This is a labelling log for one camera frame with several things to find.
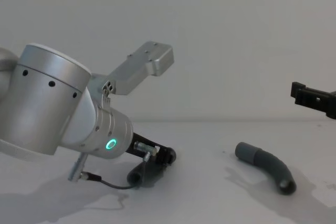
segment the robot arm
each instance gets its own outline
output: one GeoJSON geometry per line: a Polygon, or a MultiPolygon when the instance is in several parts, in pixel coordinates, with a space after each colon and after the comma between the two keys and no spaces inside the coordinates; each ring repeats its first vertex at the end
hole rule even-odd
{"type": "Polygon", "coordinates": [[[130,93],[173,62],[171,46],[151,41],[107,76],[43,45],[27,45],[20,58],[1,49],[0,150],[28,160],[53,155],[58,146],[78,151],[71,181],[80,178],[88,155],[111,159],[128,152],[172,164],[173,149],[135,134],[129,118],[110,107],[110,97],[130,93]]]}

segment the white wall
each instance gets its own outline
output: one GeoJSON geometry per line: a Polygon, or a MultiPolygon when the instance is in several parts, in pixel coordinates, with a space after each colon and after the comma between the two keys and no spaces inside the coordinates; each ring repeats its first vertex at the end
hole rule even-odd
{"type": "Polygon", "coordinates": [[[336,90],[335,0],[0,0],[0,45],[46,44],[109,73],[147,40],[175,65],[112,105],[138,119],[324,118],[292,81],[336,90]]]}

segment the black bracket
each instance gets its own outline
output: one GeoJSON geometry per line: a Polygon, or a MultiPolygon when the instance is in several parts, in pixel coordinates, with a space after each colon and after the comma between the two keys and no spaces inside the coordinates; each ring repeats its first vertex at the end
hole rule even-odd
{"type": "Polygon", "coordinates": [[[336,119],[336,92],[310,89],[304,84],[293,82],[290,96],[295,98],[295,104],[325,112],[327,117],[336,119]]]}
{"type": "Polygon", "coordinates": [[[132,155],[138,156],[143,158],[146,153],[138,151],[134,148],[134,144],[136,142],[144,143],[146,145],[149,145],[151,147],[159,147],[159,152],[151,157],[151,161],[154,161],[158,165],[171,165],[176,160],[176,153],[172,148],[165,147],[163,145],[160,145],[158,143],[152,142],[148,140],[147,138],[140,136],[136,133],[133,133],[133,139],[130,147],[127,149],[127,153],[130,153],[132,155]]]}

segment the white table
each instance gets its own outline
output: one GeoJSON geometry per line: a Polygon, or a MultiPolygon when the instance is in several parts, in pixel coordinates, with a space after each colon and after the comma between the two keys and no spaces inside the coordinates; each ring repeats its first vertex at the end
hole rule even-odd
{"type": "MultiPolygon", "coordinates": [[[[335,123],[137,123],[137,133],[175,148],[178,159],[153,185],[126,191],[68,182],[77,159],[70,150],[59,148],[43,163],[0,154],[0,223],[335,224],[335,123]],[[239,162],[240,141],[282,159],[295,194],[277,194],[263,172],[239,162]]],[[[90,157],[85,170],[125,185],[138,162],[129,154],[90,157]]]]}

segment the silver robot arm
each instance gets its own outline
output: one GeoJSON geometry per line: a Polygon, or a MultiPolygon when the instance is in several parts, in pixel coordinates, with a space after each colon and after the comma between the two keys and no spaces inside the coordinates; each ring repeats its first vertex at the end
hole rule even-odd
{"type": "Polygon", "coordinates": [[[116,158],[134,144],[132,122],[110,107],[111,95],[130,93],[173,62],[172,47],[152,41],[107,76],[43,45],[27,45],[20,58],[0,49],[0,151],[25,160],[58,146],[79,151],[69,177],[77,181],[88,155],[116,158]]]}

